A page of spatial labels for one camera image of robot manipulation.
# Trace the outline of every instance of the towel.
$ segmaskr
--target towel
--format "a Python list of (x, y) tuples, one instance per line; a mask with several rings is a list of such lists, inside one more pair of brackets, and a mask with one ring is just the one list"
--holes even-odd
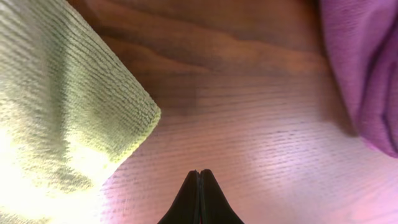
[(0, 0), (0, 223), (87, 223), (160, 109), (64, 0)]
[(326, 48), (348, 113), (372, 148), (398, 157), (398, 0), (321, 0)]

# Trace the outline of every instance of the ribbed yellow fabric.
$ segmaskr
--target ribbed yellow fabric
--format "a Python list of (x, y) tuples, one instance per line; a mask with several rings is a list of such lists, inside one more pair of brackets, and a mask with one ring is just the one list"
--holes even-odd
[(66, 1), (0, 0), (0, 223), (84, 223), (159, 118)]

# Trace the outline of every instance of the purple fabric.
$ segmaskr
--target purple fabric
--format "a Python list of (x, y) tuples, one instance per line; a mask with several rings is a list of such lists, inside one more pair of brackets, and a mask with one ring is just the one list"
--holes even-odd
[(358, 133), (398, 157), (398, 0), (321, 0), (331, 66)]

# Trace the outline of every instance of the yellow cloth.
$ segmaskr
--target yellow cloth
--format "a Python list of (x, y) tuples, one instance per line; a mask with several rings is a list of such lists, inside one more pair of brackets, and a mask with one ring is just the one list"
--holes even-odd
[(0, 223), (84, 223), (160, 109), (64, 0), (0, 0)]

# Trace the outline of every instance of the wooden table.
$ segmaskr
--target wooden table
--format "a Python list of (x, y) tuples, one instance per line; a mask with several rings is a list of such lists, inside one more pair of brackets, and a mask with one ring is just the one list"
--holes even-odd
[(398, 161), (350, 128), (313, 1), (70, 2), (163, 112), (103, 223), (157, 223), (205, 168), (245, 223), (398, 223)]

